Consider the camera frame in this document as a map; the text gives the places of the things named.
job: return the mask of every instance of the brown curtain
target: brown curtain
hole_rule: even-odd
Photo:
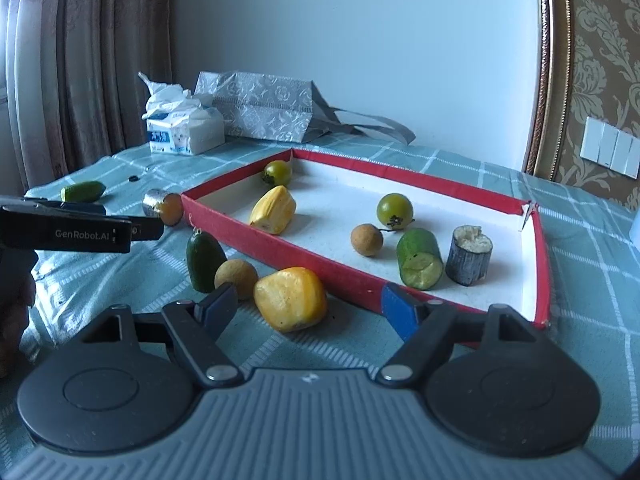
[[[169,0],[10,0],[7,93],[25,188],[146,141],[142,71],[171,81]]]

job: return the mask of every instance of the cucumber piece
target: cucumber piece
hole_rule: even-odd
[[[62,202],[91,203],[98,200],[106,189],[103,183],[97,180],[88,180],[63,187],[60,191],[60,198]]]
[[[194,229],[187,242],[187,269],[191,286],[209,294],[216,288],[216,272],[226,262],[225,251],[209,233]]]
[[[396,247],[400,279],[406,286],[428,290],[435,285],[444,266],[436,237],[427,229],[410,229]]]

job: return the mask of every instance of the teal checkered bedsheet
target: teal checkered bedsheet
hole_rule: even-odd
[[[288,147],[229,139],[212,152],[183,158],[151,155],[148,146],[140,146],[29,195],[55,198],[66,184],[95,178],[108,186],[103,202],[109,213],[135,215],[151,187],[180,192]],[[595,378],[602,393],[588,448],[616,471],[632,461],[640,443],[640,253],[627,236],[631,212],[580,189],[425,147],[340,134],[302,148],[375,160],[537,201],[554,280],[548,332]],[[134,174],[140,180],[129,182]],[[63,342],[113,303],[152,312],[177,298],[198,300],[202,295],[191,288],[184,259],[190,231],[187,225],[167,229],[159,242],[136,242],[126,255],[40,253],[34,270],[39,316],[32,316],[23,351],[33,358],[40,346]],[[234,252],[227,248],[229,256]],[[261,276],[270,272],[255,265]],[[292,337],[274,332],[254,307],[243,305],[219,344],[245,372],[265,365],[367,367],[375,373],[401,341],[382,317],[331,300],[324,322]],[[12,380],[0,383],[0,474],[31,449],[14,406],[15,389],[29,367],[25,362]]]

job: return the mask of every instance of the silver gift bag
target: silver gift bag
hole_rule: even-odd
[[[358,114],[373,124],[343,123],[312,81],[249,72],[200,72],[195,94],[213,95],[229,136],[309,142],[329,132],[368,135],[409,144],[414,133],[381,116]]]

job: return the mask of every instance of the white tissue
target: white tissue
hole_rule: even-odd
[[[211,107],[213,96],[149,81],[142,72],[138,76],[150,93],[142,119],[152,152],[197,155],[225,142],[222,115]]]

